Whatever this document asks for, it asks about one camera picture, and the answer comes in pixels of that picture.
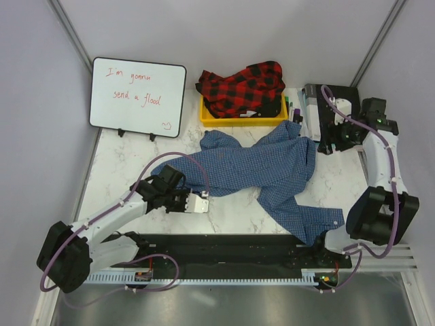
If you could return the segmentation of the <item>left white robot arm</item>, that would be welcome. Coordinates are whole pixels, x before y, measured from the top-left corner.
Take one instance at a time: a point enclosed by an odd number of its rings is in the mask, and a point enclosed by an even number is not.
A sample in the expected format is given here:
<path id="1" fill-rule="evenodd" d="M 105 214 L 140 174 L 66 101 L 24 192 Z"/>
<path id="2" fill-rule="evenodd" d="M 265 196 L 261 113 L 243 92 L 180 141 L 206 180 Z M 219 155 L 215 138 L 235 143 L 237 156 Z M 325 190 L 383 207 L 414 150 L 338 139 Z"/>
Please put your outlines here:
<path id="1" fill-rule="evenodd" d="M 57 287 L 71 293 L 93 272 L 123 262 L 144 266 L 149 259 L 146 247 L 129 236 L 109 237 L 154 209 L 185 212 L 192 195 L 184 187 L 185 181 L 182 172 L 165 165 L 158 174 L 138 179 L 120 199 L 99 212 L 69 225 L 62 221 L 53 224 L 37 258 L 37 267 L 43 272 L 41 291 Z"/>

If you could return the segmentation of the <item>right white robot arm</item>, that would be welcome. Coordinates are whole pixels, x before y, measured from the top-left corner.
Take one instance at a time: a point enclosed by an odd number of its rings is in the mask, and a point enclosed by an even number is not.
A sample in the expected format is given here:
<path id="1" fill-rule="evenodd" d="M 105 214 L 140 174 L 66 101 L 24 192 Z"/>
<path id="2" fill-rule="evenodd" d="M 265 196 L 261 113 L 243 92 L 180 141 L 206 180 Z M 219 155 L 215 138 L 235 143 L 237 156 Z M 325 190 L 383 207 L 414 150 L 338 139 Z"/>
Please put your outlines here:
<path id="1" fill-rule="evenodd" d="M 333 140 L 362 146 L 368 187 L 351 207 L 344 225 L 315 239 L 311 259 L 324 268 L 336 259 L 336 253 L 357 249 L 383 259 L 400 242 L 419 210 L 419 199 L 409 195 L 400 174 L 398 125 L 387 119 L 386 102 L 380 98 L 364 99 L 356 117 L 338 108 L 350 106 L 345 99 L 329 98 L 323 104 L 344 119 L 328 124 Z"/>

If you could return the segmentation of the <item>blue checkered long sleeve shirt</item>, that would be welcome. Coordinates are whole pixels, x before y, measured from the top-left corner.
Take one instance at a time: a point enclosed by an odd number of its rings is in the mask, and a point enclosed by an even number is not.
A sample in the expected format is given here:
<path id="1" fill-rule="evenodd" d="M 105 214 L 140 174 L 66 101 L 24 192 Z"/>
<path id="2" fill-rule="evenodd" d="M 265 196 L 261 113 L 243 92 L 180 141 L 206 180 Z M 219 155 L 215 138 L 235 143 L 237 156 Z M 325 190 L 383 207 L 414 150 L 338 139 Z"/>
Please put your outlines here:
<path id="1" fill-rule="evenodd" d="M 285 230 L 307 245 L 324 231 L 344 225 L 342 209 L 301 206 L 302 193 L 315 172 L 316 145 L 299 135 L 300 126 L 284 121 L 251 147 L 218 130 L 207 131 L 201 150 L 166 163 L 186 176 L 186 187 L 223 197 L 249 187 L 260 190 L 259 205 Z"/>

